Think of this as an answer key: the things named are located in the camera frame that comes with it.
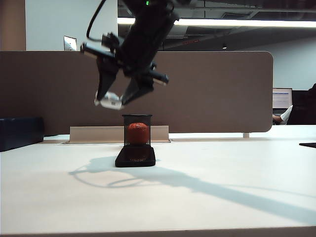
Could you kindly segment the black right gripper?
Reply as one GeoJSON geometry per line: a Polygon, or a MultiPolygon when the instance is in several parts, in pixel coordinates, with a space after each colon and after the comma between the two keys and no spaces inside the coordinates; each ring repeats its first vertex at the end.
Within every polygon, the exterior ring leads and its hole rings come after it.
{"type": "Polygon", "coordinates": [[[172,10],[145,9],[135,16],[127,36],[122,39],[113,33],[103,35],[101,44],[109,51],[84,42],[81,52],[95,57],[99,71],[96,100],[106,95],[119,70],[131,78],[122,96],[122,105],[154,90],[153,83],[168,84],[167,75],[155,71],[154,57],[179,16],[172,10]]]}

